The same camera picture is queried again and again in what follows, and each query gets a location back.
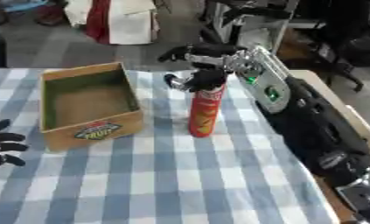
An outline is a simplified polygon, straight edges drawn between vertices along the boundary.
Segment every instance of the wooden crate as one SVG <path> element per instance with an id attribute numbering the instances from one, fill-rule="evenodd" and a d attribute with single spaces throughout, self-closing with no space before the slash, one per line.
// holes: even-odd
<path id="1" fill-rule="evenodd" d="M 143 112 L 120 63 L 44 73 L 40 130 L 51 151 L 134 134 Z"/>

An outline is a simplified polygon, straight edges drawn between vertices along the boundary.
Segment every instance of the checkered tablecloth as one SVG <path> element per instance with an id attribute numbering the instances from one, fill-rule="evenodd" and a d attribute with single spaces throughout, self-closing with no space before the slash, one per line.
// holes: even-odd
<path id="1" fill-rule="evenodd" d="M 38 129 L 41 73 L 0 70 L 0 120 L 31 146 L 18 153 L 25 167 L 0 167 L 1 224 L 338 223 L 234 77 L 210 137 L 188 134 L 192 96 L 169 90 L 164 73 L 129 72 L 145 129 L 51 153 Z"/>

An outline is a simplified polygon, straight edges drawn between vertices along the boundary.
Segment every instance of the red can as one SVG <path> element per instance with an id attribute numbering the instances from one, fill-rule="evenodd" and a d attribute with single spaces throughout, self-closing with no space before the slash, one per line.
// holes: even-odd
<path id="1" fill-rule="evenodd" d="M 189 131 L 194 137 L 208 137 L 212 134 L 224 89 L 225 85 L 194 94 L 189 121 Z"/>

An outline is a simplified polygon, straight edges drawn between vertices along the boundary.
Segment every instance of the desk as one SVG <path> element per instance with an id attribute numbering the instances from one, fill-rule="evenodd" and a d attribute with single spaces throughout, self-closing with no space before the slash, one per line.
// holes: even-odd
<path id="1" fill-rule="evenodd" d="M 193 138 L 192 95 L 169 90 L 164 73 L 129 71 L 145 129 L 54 154 L 38 130 L 42 72 L 0 70 L 0 119 L 31 147 L 25 167 L 0 167 L 0 223 L 339 223 L 235 77 L 214 134 Z"/>

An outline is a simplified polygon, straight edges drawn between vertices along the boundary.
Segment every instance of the floor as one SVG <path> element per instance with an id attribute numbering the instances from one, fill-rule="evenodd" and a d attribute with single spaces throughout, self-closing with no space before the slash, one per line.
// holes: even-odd
<path id="1" fill-rule="evenodd" d="M 199 41 L 200 25 L 196 19 L 202 11 L 199 0 L 165 0 L 171 14 L 159 9 L 161 32 L 151 45 L 100 45 L 81 32 L 64 24 L 49 28 L 33 23 L 33 13 L 17 13 L 0 27 L 8 40 L 10 67 L 78 67 L 120 60 L 127 69 L 165 71 L 189 69 L 186 63 L 159 63 L 156 58 L 173 46 Z M 354 73 L 365 82 L 356 94 L 352 83 L 337 78 L 332 89 L 346 104 L 354 106 L 370 123 L 370 68 Z"/>

